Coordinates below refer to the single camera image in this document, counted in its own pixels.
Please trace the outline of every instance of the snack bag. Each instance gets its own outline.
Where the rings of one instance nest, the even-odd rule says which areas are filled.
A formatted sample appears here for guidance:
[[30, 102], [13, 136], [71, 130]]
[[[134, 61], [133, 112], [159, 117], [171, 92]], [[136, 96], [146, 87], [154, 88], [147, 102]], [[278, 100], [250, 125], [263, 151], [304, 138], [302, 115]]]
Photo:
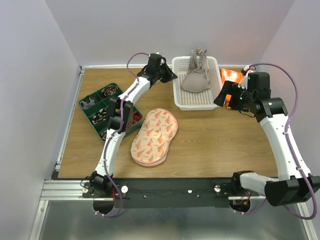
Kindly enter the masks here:
[[[230, 69], [225, 69], [225, 68], [221, 68], [221, 80], [222, 80], [222, 84], [225, 83], [225, 81], [231, 81], [231, 82], [235, 82], [235, 83], [240, 83], [241, 80], [244, 78], [244, 76], [242, 76], [241, 72], [237, 72], [237, 71], [233, 71]], [[230, 102], [231, 96], [227, 95], [225, 98], [225, 106], [227, 109], [229, 109], [228, 105]]]

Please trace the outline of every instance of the white basket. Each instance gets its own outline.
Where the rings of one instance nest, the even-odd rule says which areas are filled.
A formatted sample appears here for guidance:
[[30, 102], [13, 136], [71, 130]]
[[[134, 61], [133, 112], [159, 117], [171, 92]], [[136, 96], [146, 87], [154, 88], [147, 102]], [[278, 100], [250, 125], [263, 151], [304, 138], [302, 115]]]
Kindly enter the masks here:
[[222, 88], [217, 60], [212, 56], [208, 56], [204, 65], [206, 70], [209, 69], [207, 77], [210, 80], [210, 88], [202, 92], [192, 93], [181, 88], [188, 71], [189, 59], [190, 56], [178, 56], [172, 59], [172, 71], [178, 76], [177, 79], [173, 80], [175, 105], [183, 111], [215, 109], [218, 106], [214, 104], [214, 100]]

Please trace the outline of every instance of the metal floor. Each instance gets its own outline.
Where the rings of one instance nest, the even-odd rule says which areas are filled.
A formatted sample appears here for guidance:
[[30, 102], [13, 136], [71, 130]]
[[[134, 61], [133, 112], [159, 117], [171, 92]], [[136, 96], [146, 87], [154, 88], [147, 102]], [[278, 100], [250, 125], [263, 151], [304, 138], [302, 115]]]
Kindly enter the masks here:
[[228, 208], [125, 209], [94, 214], [92, 201], [49, 201], [41, 240], [306, 240], [303, 221], [266, 204], [252, 215]]

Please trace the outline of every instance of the green tray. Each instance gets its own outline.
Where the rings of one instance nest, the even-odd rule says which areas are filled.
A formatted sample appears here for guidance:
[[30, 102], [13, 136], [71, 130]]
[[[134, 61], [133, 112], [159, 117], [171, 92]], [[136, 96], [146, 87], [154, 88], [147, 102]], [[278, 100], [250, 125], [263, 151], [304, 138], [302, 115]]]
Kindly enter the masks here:
[[[109, 100], [111, 98], [111, 96], [108, 96], [104, 99], [101, 98], [101, 91], [102, 89], [104, 89], [105, 87], [107, 86], [110, 86], [110, 85], [114, 85], [114, 86], [117, 86], [119, 88], [119, 90], [111, 95], [111, 96], [119, 96], [123, 93], [122, 89], [116, 84], [116, 83], [110, 83], [102, 88], [100, 88], [98, 91], [95, 91], [91, 94], [89, 94], [89, 96], [92, 96], [94, 97], [95, 99], [98, 99], [99, 102], [96, 103], [95, 105], [89, 107], [88, 109], [83, 109], [81, 106], [80, 106], [80, 102], [83, 101], [85, 99], [85, 97], [83, 99], [81, 99], [78, 104], [79, 104], [79, 108], [81, 108], [81, 110], [83, 111], [84, 115], [86, 116], [86, 118], [88, 119], [89, 123], [91, 124], [91, 126], [94, 128], [94, 130], [96, 131], [96, 133], [98, 134], [99, 138], [102, 140], [102, 141], [105, 141], [101, 138], [100, 134], [102, 134], [105, 130], [107, 130], [107, 121], [103, 121], [103, 122], [100, 122], [96, 125], [93, 125], [91, 120], [92, 118], [94, 117], [94, 115], [96, 114], [96, 112], [98, 112], [100, 109], [103, 109], [103, 108], [107, 108], [108, 105], [109, 105]], [[130, 128], [129, 131], [127, 131], [125, 133], [125, 137], [132, 134], [135, 130], [141, 128], [142, 126], [142, 123], [143, 123], [143, 115], [142, 113], [134, 106], [133, 107], [133, 112], [137, 111], [140, 115], [141, 115], [141, 119], [140, 121], [136, 122], [135, 124], [132, 125], [132, 127]]]

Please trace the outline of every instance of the white wall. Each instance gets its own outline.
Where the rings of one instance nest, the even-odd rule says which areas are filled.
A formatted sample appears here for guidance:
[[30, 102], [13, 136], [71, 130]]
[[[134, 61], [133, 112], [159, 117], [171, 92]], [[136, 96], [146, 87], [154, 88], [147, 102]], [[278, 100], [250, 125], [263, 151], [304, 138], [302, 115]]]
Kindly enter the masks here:
[[0, 7], [0, 239], [29, 239], [79, 77], [43, 0]]
[[[313, 175], [320, 175], [320, 1], [296, 0], [283, 21], [274, 39], [265, 51], [262, 62], [283, 66], [297, 81], [300, 101], [292, 131], [303, 159]], [[294, 88], [290, 80], [280, 71], [265, 67], [271, 75], [271, 93], [282, 97], [292, 110]], [[317, 194], [320, 206], [320, 192]], [[308, 202], [312, 212], [312, 202]], [[320, 237], [320, 212], [313, 220]]]
[[141, 51], [171, 62], [196, 47], [220, 64], [251, 63], [261, 59], [293, 1], [46, 0], [84, 66], [125, 64]]

